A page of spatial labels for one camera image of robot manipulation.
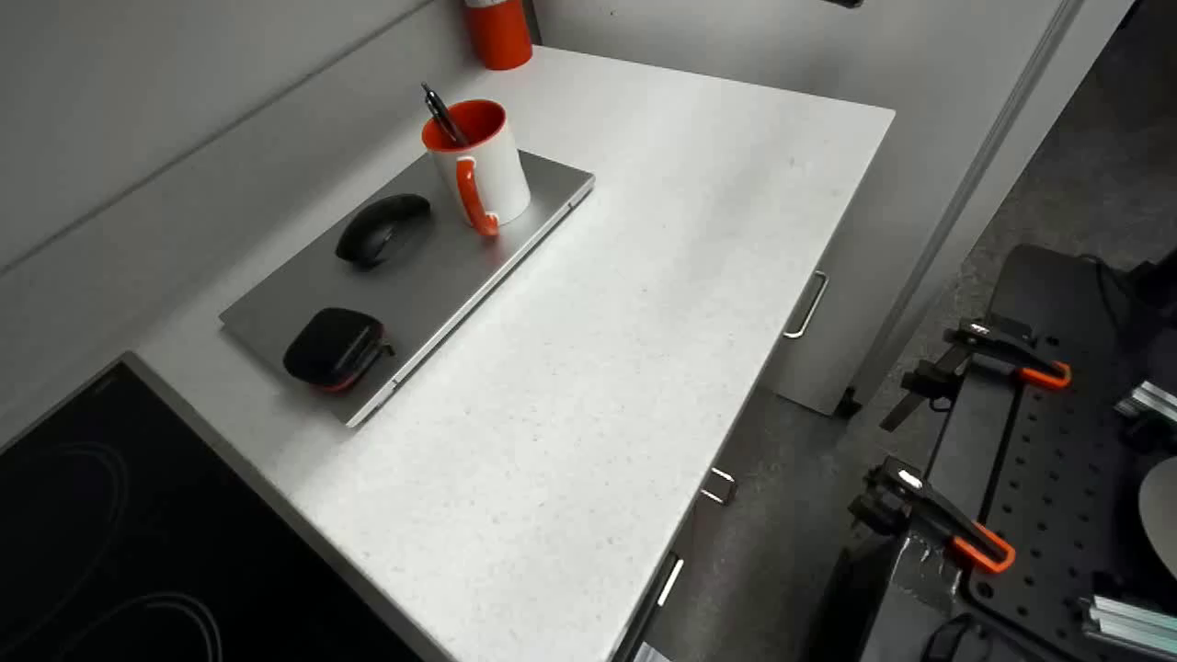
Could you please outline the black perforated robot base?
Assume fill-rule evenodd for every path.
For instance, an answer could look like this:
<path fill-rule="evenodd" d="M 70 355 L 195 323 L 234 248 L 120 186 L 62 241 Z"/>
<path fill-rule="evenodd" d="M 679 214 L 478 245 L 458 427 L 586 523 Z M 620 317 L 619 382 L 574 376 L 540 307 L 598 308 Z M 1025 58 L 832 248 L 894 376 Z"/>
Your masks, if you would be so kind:
<path fill-rule="evenodd" d="M 1172 268 L 1017 248 L 982 317 L 1025 323 L 1068 362 L 1059 394 L 972 368 L 935 452 L 912 463 L 1014 545 L 1000 578 L 924 531 L 846 561 L 836 648 L 849 662 L 1172 662 Z"/>

